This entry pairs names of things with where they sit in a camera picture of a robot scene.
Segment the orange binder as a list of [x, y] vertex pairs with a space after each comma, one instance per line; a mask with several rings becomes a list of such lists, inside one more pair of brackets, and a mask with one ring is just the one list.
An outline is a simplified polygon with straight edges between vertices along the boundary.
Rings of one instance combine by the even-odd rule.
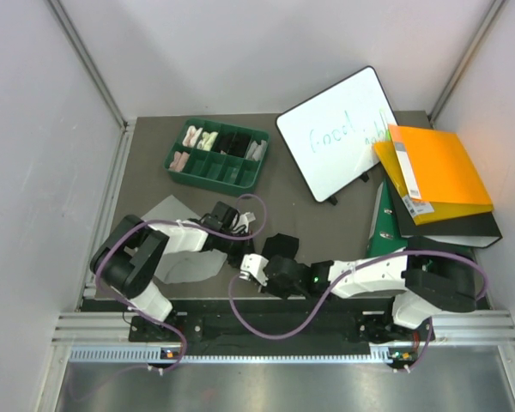
[[395, 124], [388, 134], [373, 149], [415, 225], [494, 210], [457, 134]]

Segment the black binder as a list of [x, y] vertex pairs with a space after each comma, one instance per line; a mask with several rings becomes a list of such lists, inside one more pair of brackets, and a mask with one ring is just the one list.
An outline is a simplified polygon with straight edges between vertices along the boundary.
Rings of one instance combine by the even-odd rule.
[[503, 238], [491, 212], [461, 216], [417, 225], [414, 218], [429, 217], [434, 208], [430, 203], [400, 197], [395, 185], [386, 180], [395, 210], [399, 233], [404, 238], [426, 237], [438, 242], [474, 248], [487, 248]]

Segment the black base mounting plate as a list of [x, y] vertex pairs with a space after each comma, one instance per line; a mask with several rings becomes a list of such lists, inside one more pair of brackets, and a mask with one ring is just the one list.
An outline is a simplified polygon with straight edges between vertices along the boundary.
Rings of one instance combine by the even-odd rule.
[[[244, 319], [254, 329], [267, 335], [282, 335], [295, 329], [306, 318], [304, 312], [246, 312]], [[382, 314], [364, 315], [349, 312], [319, 312], [303, 331], [292, 339], [332, 338], [343, 343], [387, 343], [395, 341], [423, 342], [428, 336], [427, 322], [411, 330], [394, 324], [384, 325]], [[231, 312], [195, 312], [177, 316], [173, 325], [185, 334], [191, 344], [216, 343], [222, 338], [249, 337], [257, 339]], [[134, 317], [130, 321], [131, 342], [170, 342], [177, 335], [161, 326]]]

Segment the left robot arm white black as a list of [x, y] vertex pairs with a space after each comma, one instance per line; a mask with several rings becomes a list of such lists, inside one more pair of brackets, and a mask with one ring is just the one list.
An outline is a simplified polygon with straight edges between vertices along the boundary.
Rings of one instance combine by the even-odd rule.
[[154, 282], [162, 257], [179, 252], [218, 251], [240, 266], [253, 252], [250, 225], [256, 217], [224, 202], [200, 219], [145, 221], [126, 215], [90, 260], [95, 283], [112, 289], [128, 307], [149, 317], [148, 330], [165, 341], [177, 332], [173, 305]]

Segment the pink rolled socks top-left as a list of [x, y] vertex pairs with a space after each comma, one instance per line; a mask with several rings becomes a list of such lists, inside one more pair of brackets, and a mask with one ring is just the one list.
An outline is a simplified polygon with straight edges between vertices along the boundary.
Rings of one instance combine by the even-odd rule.
[[203, 132], [203, 128], [197, 128], [195, 125], [190, 125], [187, 128], [185, 133], [185, 137], [182, 141], [182, 144], [187, 148], [194, 148], [197, 144], [201, 134]]

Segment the black underwear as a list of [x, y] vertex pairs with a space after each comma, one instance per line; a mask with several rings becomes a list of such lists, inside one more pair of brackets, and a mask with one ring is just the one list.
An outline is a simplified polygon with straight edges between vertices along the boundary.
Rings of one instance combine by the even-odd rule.
[[246, 133], [232, 132], [217, 137], [213, 150], [216, 153], [244, 158], [251, 136]]
[[271, 260], [274, 256], [295, 259], [300, 248], [300, 240], [294, 236], [277, 233], [264, 242], [261, 255]]

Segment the pink rolled socks bottom-left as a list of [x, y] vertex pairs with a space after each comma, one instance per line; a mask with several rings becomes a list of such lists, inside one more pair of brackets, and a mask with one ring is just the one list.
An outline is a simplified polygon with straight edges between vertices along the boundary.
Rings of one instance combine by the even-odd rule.
[[176, 151], [173, 155], [173, 160], [169, 165], [171, 171], [180, 173], [185, 168], [187, 161], [189, 160], [190, 154], [187, 152]]

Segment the green binder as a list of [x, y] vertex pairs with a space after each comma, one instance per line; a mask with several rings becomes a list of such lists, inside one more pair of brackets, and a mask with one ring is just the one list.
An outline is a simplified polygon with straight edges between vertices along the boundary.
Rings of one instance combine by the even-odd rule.
[[472, 261], [475, 260], [471, 249], [465, 246], [438, 242], [421, 236], [404, 238], [398, 228], [397, 214], [391, 200], [389, 183], [388, 178], [385, 178], [378, 188], [366, 258], [384, 256], [406, 248], [410, 244], [416, 246], [419, 250], [446, 251]]

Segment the black rolled underwear in tray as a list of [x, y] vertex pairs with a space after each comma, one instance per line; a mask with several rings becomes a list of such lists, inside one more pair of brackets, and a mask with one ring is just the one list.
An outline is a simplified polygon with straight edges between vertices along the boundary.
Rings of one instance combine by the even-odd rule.
[[216, 153], [244, 158], [251, 136], [246, 133], [232, 132], [217, 137], [213, 150]]

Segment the cream rolled socks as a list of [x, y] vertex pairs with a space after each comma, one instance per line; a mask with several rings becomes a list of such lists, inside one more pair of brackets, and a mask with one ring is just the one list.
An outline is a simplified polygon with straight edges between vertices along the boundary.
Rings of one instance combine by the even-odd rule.
[[215, 139], [218, 137], [217, 131], [211, 131], [207, 132], [204, 131], [202, 133], [202, 137], [200, 138], [199, 142], [197, 143], [197, 149], [203, 150], [203, 151], [210, 151], [214, 144]]

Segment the white whiteboard black frame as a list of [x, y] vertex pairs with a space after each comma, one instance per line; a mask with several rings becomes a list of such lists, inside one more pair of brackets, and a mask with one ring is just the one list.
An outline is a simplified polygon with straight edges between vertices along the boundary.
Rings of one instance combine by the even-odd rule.
[[314, 200], [325, 202], [379, 163], [373, 145], [397, 124], [377, 71], [370, 65], [276, 118]]

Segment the aluminium frame rail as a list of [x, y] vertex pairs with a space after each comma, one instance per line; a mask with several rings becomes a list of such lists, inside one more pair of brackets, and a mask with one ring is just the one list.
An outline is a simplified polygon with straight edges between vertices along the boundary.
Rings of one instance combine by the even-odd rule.
[[49, 8], [51, 14], [57, 21], [70, 46], [82, 64], [82, 67], [85, 69], [89, 80], [93, 83], [99, 96], [105, 103], [109, 113], [112, 115], [118, 126], [121, 129], [125, 129], [128, 122], [121, 112], [116, 100], [113, 98], [109, 87], [106, 85], [105, 79], [100, 73], [97, 64], [91, 56], [91, 53], [76, 28], [76, 25], [72, 21], [68, 10], [64, 7], [63, 2], [59, 0], [45, 0], [45, 5]]

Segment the grey underwear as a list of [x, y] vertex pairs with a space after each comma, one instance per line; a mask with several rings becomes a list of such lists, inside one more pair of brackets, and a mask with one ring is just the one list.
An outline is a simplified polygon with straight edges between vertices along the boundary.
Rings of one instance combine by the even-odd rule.
[[[198, 215], [174, 195], [166, 197], [142, 217], [145, 221], [190, 218], [198, 218]], [[154, 277], [165, 284], [202, 282], [216, 276], [226, 260], [227, 255], [220, 251], [167, 254], [161, 258]]]

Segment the green compartment tray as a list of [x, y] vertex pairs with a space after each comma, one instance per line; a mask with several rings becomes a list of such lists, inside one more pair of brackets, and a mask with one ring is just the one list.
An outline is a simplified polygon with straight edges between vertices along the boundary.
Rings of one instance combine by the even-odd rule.
[[[265, 140], [268, 146], [261, 161], [249, 161], [246, 160], [245, 157], [240, 158], [216, 153], [213, 148], [210, 151], [203, 151], [197, 149], [197, 144], [194, 148], [187, 148], [182, 144], [182, 141], [190, 125], [195, 125], [197, 128], [202, 127], [203, 132], [217, 131], [218, 136], [232, 132], [246, 133], [251, 136], [250, 144], [252, 142]], [[254, 192], [263, 169], [269, 146], [270, 135], [263, 130], [255, 130], [204, 118], [189, 118], [185, 121], [182, 129], [174, 138], [174, 143], [164, 160], [164, 168], [176, 183], [238, 197], [246, 193]], [[185, 168], [180, 173], [169, 169], [169, 165], [176, 151], [190, 154]]]

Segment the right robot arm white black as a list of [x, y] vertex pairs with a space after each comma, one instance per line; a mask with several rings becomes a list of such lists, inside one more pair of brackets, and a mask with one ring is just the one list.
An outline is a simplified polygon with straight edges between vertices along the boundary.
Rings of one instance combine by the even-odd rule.
[[356, 261], [311, 265], [290, 257], [257, 255], [250, 276], [261, 290], [281, 299], [349, 299], [377, 292], [395, 294], [385, 315], [385, 333], [404, 339], [424, 320], [442, 312], [468, 313], [476, 307], [471, 253], [456, 245], [414, 237], [393, 253]]

